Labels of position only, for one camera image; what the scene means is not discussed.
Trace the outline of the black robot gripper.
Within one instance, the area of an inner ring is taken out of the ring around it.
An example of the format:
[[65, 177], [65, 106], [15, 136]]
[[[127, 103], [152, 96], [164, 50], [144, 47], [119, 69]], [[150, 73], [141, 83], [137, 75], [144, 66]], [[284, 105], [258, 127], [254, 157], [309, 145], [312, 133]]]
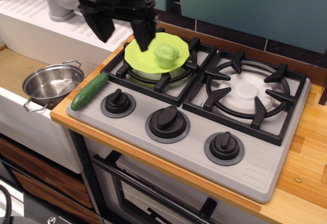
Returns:
[[79, 9], [92, 31], [107, 42], [115, 31], [113, 19], [128, 21], [142, 52], [155, 38], [154, 0], [78, 0]]

